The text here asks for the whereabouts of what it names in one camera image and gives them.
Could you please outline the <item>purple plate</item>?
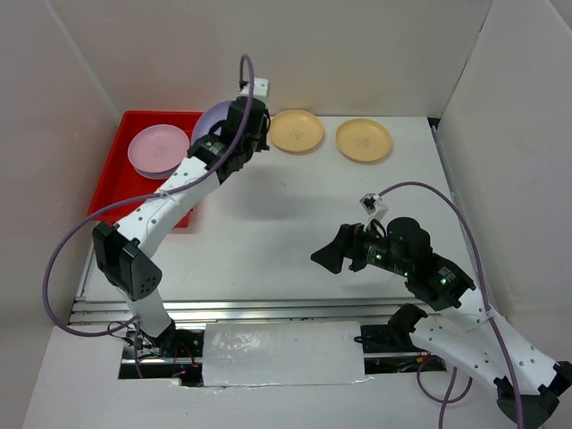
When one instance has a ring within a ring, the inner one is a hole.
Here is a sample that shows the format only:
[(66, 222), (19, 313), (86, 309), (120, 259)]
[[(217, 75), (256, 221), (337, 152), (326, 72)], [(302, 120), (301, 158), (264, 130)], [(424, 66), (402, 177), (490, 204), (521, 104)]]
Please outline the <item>purple plate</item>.
[(222, 101), (205, 111), (196, 122), (191, 134), (190, 143), (194, 144), (199, 138), (205, 136), (219, 121), (227, 118), (231, 100)]

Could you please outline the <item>pink plate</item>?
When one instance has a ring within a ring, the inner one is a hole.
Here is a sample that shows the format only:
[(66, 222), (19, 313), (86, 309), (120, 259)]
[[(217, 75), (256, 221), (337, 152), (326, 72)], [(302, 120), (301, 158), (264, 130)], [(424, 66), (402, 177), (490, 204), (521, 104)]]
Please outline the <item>pink plate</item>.
[(131, 165), (148, 173), (166, 172), (187, 156), (189, 137), (178, 127), (157, 124), (139, 132), (128, 147)]

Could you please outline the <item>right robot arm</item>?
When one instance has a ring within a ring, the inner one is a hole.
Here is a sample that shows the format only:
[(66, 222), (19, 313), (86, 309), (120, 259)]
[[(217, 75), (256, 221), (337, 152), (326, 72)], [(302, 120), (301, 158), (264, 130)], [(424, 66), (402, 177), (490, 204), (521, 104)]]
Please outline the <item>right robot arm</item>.
[(311, 260), (338, 274), (345, 260), (352, 272), (375, 266), (404, 277), (405, 286), (427, 304), (431, 318), (413, 304), (389, 320), (391, 344), (423, 349), (443, 358), (487, 388), (499, 409), (525, 428), (541, 427), (571, 386), (571, 365), (557, 362), (526, 340), (494, 309), (455, 263), (433, 252), (419, 223), (400, 217), (385, 235), (361, 223), (343, 224), (333, 241)]

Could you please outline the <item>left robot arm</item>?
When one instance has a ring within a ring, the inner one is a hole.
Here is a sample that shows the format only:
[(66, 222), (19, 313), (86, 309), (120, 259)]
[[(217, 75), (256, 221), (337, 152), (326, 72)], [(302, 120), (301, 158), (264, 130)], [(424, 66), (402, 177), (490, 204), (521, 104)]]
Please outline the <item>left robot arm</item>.
[(138, 318), (144, 344), (158, 357), (169, 355), (179, 339), (158, 292), (163, 273), (152, 257), (179, 220), (239, 171), (256, 152), (267, 150), (270, 114), (259, 99), (237, 97), (227, 117), (189, 148), (171, 177), (114, 225), (92, 231), (97, 267)]

